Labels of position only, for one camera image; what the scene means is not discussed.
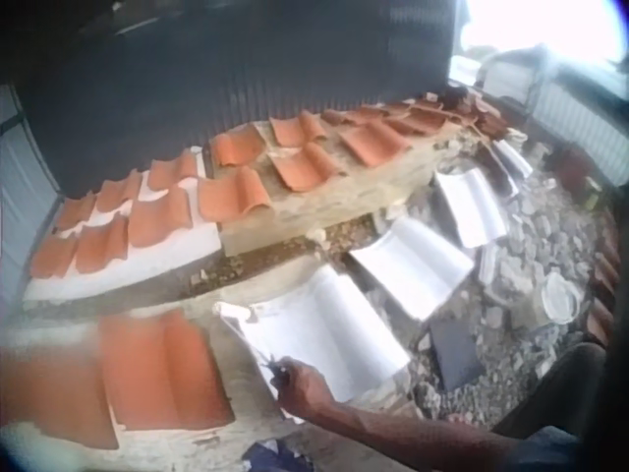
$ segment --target curved tile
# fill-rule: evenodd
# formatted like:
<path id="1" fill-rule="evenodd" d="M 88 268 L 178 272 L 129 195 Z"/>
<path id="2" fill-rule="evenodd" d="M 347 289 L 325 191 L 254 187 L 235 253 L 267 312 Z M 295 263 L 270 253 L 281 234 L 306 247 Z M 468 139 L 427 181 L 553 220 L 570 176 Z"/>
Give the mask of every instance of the curved tile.
<path id="1" fill-rule="evenodd" d="M 181 309 L 168 312 L 161 319 L 180 427 L 205 430 L 233 422 L 234 413 L 214 354 L 201 330 L 184 318 Z"/>
<path id="2" fill-rule="evenodd" d="M 156 192 L 166 190 L 187 177 L 197 176 L 197 159 L 193 152 L 186 148 L 173 160 L 154 160 L 150 164 L 146 183 Z"/>
<path id="3" fill-rule="evenodd" d="M 217 135 L 210 147 L 212 157 L 219 165 L 244 165 L 262 154 L 266 142 L 256 126 L 248 123 L 242 129 Z"/>
<path id="4" fill-rule="evenodd" d="M 129 430 L 179 428 L 162 321 L 102 317 L 98 336 L 105 388 L 117 422 Z"/>
<path id="5" fill-rule="evenodd" d="M 343 143 L 367 167 L 383 164 L 411 147 L 395 130 L 380 121 L 370 121 L 340 136 Z"/>
<path id="6" fill-rule="evenodd" d="M 352 125 L 364 125 L 371 120 L 377 120 L 387 115 L 386 110 L 375 106 L 363 105 L 356 110 L 345 113 L 345 119 Z"/>
<path id="7" fill-rule="evenodd" d="M 96 209 L 101 213 L 113 211 L 127 200 L 135 200 L 142 185 L 142 174 L 133 169 L 126 179 L 105 180 L 96 196 Z"/>
<path id="8" fill-rule="evenodd" d="M 83 349 L 38 349 L 29 358 L 33 421 L 47 436 L 117 449 L 99 363 Z"/>
<path id="9" fill-rule="evenodd" d="M 49 234 L 30 260 L 30 276 L 50 278 L 64 277 L 77 250 L 77 237 L 60 238 Z"/>
<path id="10" fill-rule="evenodd" d="M 434 135 L 447 121 L 447 115 L 420 108 L 413 108 L 406 116 L 385 118 L 384 122 L 403 135 Z"/>
<path id="11" fill-rule="evenodd" d="M 270 206 L 259 175 L 249 167 L 218 180 L 199 179 L 199 213 L 206 221 L 234 221 L 254 207 Z"/>
<path id="12" fill-rule="evenodd" d="M 440 110 L 443 108 L 443 103 L 440 101 L 430 101 L 423 98 L 420 98 L 415 102 L 415 106 L 418 108 L 427 108 L 429 110 Z"/>
<path id="13" fill-rule="evenodd" d="M 269 118 L 275 139 L 280 146 L 297 148 L 318 138 L 325 138 L 326 133 L 318 118 L 310 111 L 303 110 L 299 116 L 288 120 Z"/>
<path id="14" fill-rule="evenodd" d="M 192 228 L 187 192 L 172 187 L 153 202 L 134 202 L 129 216 L 129 242 L 135 248 L 146 248 L 161 243 L 179 228 Z"/>
<path id="15" fill-rule="evenodd" d="M 382 109 L 390 115 L 400 115 L 402 113 L 406 113 L 407 111 L 409 111 L 410 108 L 411 104 L 405 103 L 404 101 L 388 103 L 382 107 Z"/>
<path id="16" fill-rule="evenodd" d="M 96 195 L 89 192 L 80 200 L 66 199 L 61 208 L 55 227 L 59 230 L 74 228 L 77 223 L 87 221 L 94 209 Z"/>
<path id="17" fill-rule="evenodd" d="M 345 173 L 338 162 L 315 143 L 306 144 L 290 157 L 271 160 L 286 186 L 295 192 L 307 192 L 334 175 Z"/>
<path id="18" fill-rule="evenodd" d="M 79 236 L 75 262 L 79 273 L 97 272 L 106 268 L 114 259 L 122 261 L 127 259 L 128 221 L 125 216 L 117 213 L 108 224 L 83 228 Z"/>

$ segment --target corrugated metal wall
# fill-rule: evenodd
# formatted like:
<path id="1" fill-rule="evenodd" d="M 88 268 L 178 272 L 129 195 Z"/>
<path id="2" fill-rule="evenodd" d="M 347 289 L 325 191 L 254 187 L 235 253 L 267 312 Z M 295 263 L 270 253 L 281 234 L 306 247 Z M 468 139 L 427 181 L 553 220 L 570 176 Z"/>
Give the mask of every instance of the corrugated metal wall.
<path id="1" fill-rule="evenodd" d="M 247 121 L 405 98 L 447 80 L 456 0 L 193 3 L 139 18 L 148 22 L 20 87 L 68 196 Z"/>
<path id="2" fill-rule="evenodd" d="M 4 317 L 24 291 L 30 252 L 57 207 L 58 194 L 8 86 L 0 86 L 0 104 L 0 316 Z"/>

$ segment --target stone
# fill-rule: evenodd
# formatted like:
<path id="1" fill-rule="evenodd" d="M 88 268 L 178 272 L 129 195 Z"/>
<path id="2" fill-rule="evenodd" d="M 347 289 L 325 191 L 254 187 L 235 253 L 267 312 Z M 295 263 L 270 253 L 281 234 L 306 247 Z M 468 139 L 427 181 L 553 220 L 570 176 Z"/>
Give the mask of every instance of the stone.
<path id="1" fill-rule="evenodd" d="M 502 327 L 502 320 L 504 318 L 504 311 L 500 307 L 488 308 L 485 313 L 486 325 L 491 329 L 499 329 Z"/>
<path id="2" fill-rule="evenodd" d="M 528 216 L 531 216 L 531 215 L 532 215 L 532 214 L 534 214 L 534 213 L 535 213 L 535 211 L 536 211 L 536 210 L 535 210 L 535 206 L 533 205 L 533 203 L 532 203 L 529 199 L 524 199 L 524 200 L 522 201 L 522 204 L 521 204 L 521 208 L 520 208 L 520 210 L 521 210 L 524 214 L 526 214 L 526 215 L 528 215 Z"/>
<path id="3" fill-rule="evenodd" d="M 428 351 L 431 346 L 430 335 L 426 334 L 420 342 L 417 343 L 417 350 L 420 352 Z"/>
<path id="4" fill-rule="evenodd" d="M 536 219 L 536 227 L 538 229 L 538 234 L 542 238 L 548 238 L 552 234 L 550 220 L 548 219 L 548 216 L 546 216 L 545 214 L 540 215 Z"/>
<path id="5" fill-rule="evenodd" d="M 577 248 L 577 251 L 581 253 L 583 251 L 583 241 L 581 241 L 581 238 L 579 236 L 573 236 L 572 242 L 574 243 L 574 247 Z"/>
<path id="6" fill-rule="evenodd" d="M 522 369 L 522 366 L 524 366 L 524 359 L 522 358 L 522 354 L 518 352 L 513 356 L 513 370 L 517 372 Z"/>

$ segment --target metal sheet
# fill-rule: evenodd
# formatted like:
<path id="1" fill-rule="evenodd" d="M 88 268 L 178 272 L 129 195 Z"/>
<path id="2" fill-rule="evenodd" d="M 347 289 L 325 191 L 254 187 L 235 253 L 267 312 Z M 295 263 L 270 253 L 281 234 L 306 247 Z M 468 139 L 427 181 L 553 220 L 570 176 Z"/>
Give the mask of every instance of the metal sheet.
<path id="1" fill-rule="evenodd" d="M 436 181 L 450 206 L 461 243 L 478 248 L 507 234 L 495 194 L 481 169 L 461 174 L 435 174 Z"/>
<path id="2" fill-rule="evenodd" d="M 416 320 L 427 319 L 467 277 L 474 261 L 423 223 L 403 216 L 372 245 L 350 252 Z"/>
<path id="3" fill-rule="evenodd" d="M 507 168 L 507 171 L 513 177 L 520 177 L 522 179 L 528 179 L 533 173 L 533 167 L 527 160 L 513 148 L 512 145 L 506 141 L 501 140 L 491 144 L 491 147 L 496 151 L 500 160 Z"/>
<path id="4" fill-rule="evenodd" d="M 63 193 L 79 198 L 241 123 L 442 90 L 455 6 L 123 2 L 113 21 L 138 9 L 136 28 L 78 39 L 18 92 Z"/>
<path id="5" fill-rule="evenodd" d="M 296 289 L 251 308 L 258 322 L 239 323 L 248 341 L 275 359 L 290 356 L 315 366 L 337 401 L 380 386 L 410 361 L 354 282 L 330 265 Z M 271 372 L 261 366 L 260 372 L 276 396 Z"/>

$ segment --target wooden board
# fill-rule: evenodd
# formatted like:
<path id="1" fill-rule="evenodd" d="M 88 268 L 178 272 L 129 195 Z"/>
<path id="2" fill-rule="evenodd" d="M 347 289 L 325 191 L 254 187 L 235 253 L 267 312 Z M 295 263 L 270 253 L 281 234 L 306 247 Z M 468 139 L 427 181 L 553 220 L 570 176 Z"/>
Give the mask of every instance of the wooden board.
<path id="1" fill-rule="evenodd" d="M 430 181 L 439 162 L 453 154 L 452 149 L 435 149 L 434 145 L 455 138 L 461 130 L 458 125 L 446 123 L 437 135 L 409 138 L 413 148 L 392 161 L 367 168 L 340 142 L 338 132 L 350 127 L 333 128 L 323 123 L 328 139 L 321 144 L 348 175 L 335 177 L 311 192 L 297 194 L 286 188 L 268 157 L 270 152 L 291 155 L 297 149 L 278 147 L 267 122 L 256 122 L 256 126 L 267 142 L 267 151 L 252 167 L 259 173 L 273 209 L 256 209 L 239 221 L 221 225 L 220 238 L 227 256 L 301 236 L 313 228 L 342 223 L 408 198 Z M 214 178 L 234 171 L 215 162 L 212 166 Z"/>

